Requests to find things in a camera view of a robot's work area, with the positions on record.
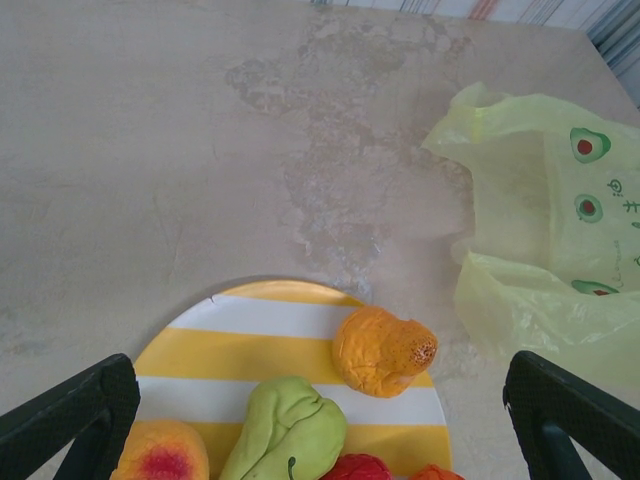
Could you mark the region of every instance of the table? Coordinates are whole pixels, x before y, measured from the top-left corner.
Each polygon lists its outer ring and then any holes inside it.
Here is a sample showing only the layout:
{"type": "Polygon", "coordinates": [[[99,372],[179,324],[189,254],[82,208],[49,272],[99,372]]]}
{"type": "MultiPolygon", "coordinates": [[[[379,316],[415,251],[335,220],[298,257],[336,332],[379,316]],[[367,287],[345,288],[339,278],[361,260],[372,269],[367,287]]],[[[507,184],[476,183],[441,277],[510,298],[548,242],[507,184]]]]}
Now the table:
{"type": "Polygon", "coordinates": [[[479,80],[640,125],[583,33],[287,1],[33,0],[3,6],[0,65],[3,411],[136,356],[206,295],[284,275],[432,327],[456,469],[526,478],[506,369],[452,309],[470,177],[418,146],[479,80]]]}

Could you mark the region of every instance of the plate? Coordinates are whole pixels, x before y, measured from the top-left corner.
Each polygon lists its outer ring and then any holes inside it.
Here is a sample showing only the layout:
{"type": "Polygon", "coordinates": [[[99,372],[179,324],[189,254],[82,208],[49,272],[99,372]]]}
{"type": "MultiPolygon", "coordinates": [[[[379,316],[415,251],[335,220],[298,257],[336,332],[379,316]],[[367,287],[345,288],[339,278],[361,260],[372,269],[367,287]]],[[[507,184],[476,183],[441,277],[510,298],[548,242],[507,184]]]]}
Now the plate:
{"type": "Polygon", "coordinates": [[[135,362],[142,400],[137,420],[175,418],[205,441],[218,478],[240,436],[247,399],[258,382],[306,377],[347,417],[345,453],[382,458],[394,475],[429,463],[451,469],[449,432],[425,372],[402,395],[379,399],[344,384],[331,339],[362,302],[315,283],[269,280],[234,287],[171,322],[135,362]]]}

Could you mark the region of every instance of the yellow stripe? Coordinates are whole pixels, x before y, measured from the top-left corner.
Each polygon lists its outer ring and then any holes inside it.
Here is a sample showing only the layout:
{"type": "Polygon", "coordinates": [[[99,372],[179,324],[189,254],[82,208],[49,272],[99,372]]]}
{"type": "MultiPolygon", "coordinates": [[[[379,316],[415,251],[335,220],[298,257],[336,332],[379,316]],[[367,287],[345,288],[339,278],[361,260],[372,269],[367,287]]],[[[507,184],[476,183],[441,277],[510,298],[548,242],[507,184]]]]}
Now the yellow stripe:
{"type": "MultiPolygon", "coordinates": [[[[231,453],[242,425],[190,423],[207,446],[211,479],[216,479],[231,453]]],[[[435,463],[451,469],[449,432],[445,426],[352,425],[343,453],[368,453],[381,458],[394,475],[410,476],[435,463]]]]}
{"type": "Polygon", "coordinates": [[[221,293],[236,297],[316,305],[337,305],[341,307],[361,307],[363,305],[360,300],[346,293],[317,283],[298,280],[266,280],[248,283],[221,293]]]}
{"type": "MultiPolygon", "coordinates": [[[[344,382],[331,360],[331,340],[165,328],[135,363],[136,373],[151,377],[262,382],[300,375],[311,383],[344,382]]],[[[425,372],[413,383],[432,387],[425,372]]]]}

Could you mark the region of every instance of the green pear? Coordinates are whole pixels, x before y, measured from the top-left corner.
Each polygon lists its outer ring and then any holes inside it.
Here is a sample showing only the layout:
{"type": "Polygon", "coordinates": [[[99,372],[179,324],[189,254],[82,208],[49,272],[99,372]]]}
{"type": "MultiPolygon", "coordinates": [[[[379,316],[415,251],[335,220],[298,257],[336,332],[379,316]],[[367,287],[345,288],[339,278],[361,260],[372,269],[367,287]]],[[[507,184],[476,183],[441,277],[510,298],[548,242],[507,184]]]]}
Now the green pear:
{"type": "Polygon", "coordinates": [[[318,480],[335,464],[347,420],[302,377],[260,383],[219,480],[318,480]]]}

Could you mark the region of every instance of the yellow plastic bag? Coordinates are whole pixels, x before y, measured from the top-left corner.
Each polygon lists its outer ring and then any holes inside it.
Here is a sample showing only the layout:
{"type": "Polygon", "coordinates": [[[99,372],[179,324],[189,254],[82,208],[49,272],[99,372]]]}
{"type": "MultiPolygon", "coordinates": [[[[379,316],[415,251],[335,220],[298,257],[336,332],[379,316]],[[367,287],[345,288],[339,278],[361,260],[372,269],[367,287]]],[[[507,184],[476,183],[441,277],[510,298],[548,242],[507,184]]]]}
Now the yellow plastic bag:
{"type": "Polygon", "coordinates": [[[475,84],[423,147],[473,177],[454,301],[479,347],[640,385],[640,131],[475,84]]]}

